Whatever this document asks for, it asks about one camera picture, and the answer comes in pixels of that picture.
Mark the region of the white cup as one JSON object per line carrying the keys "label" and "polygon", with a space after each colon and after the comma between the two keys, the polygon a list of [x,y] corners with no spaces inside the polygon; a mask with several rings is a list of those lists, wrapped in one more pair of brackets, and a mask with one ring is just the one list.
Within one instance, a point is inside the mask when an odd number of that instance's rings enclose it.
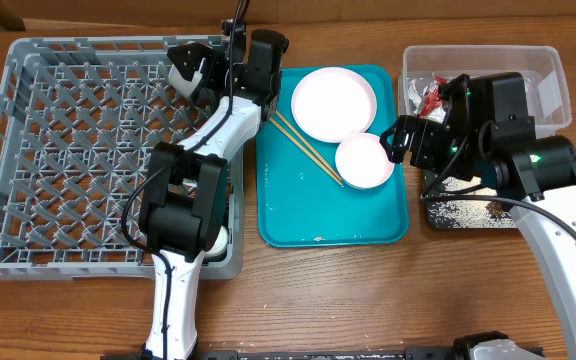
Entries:
{"label": "white cup", "polygon": [[224,255],[226,253],[228,243],[229,232],[226,227],[222,226],[212,248],[206,252],[206,258],[217,258]]}

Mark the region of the red snack wrapper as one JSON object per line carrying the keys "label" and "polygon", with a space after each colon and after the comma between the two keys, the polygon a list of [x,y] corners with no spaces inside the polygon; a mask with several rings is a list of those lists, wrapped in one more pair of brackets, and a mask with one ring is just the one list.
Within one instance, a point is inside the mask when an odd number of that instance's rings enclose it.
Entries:
{"label": "red snack wrapper", "polygon": [[417,115],[421,118],[442,122],[445,117],[442,99],[439,96],[439,88],[447,80],[442,77],[434,77],[430,84],[424,89],[422,101],[417,109]]}

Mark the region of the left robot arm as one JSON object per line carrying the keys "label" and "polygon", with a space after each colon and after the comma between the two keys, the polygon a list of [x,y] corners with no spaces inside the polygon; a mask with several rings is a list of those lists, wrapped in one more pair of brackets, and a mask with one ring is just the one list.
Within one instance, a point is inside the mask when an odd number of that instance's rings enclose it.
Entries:
{"label": "left robot arm", "polygon": [[229,166],[276,108],[288,46],[286,39],[254,40],[245,51],[190,43],[167,53],[168,82],[183,98],[208,90],[218,103],[192,135],[152,149],[147,176],[129,198],[141,202],[138,225],[155,266],[146,359],[193,355],[200,271],[223,227]]}

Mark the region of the pink bowl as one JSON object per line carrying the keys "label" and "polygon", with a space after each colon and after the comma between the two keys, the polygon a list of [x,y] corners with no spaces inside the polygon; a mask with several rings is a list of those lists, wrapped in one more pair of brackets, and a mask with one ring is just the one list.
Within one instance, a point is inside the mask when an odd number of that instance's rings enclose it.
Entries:
{"label": "pink bowl", "polygon": [[344,139],[337,147],[335,166],[345,183],[362,190],[381,186],[394,171],[380,138],[370,133],[356,133]]}

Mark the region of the grey bowl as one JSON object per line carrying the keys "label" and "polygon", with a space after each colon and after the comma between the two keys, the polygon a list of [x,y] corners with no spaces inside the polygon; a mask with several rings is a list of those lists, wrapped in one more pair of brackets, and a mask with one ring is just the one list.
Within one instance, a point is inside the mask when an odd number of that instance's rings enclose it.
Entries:
{"label": "grey bowl", "polygon": [[190,80],[182,77],[176,66],[172,66],[168,75],[168,83],[184,98],[190,99],[199,92],[203,75],[195,71]]}

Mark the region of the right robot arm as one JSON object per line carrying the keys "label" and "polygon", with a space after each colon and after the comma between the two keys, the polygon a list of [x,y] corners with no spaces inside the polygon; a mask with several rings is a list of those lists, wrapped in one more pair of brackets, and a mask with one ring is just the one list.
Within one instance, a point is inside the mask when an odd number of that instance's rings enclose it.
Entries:
{"label": "right robot arm", "polygon": [[452,194],[430,184],[426,203],[497,202],[532,250],[576,359],[576,149],[565,137],[537,138],[530,116],[449,115],[442,123],[404,115],[379,139],[388,159],[446,177],[478,177],[494,195]]}

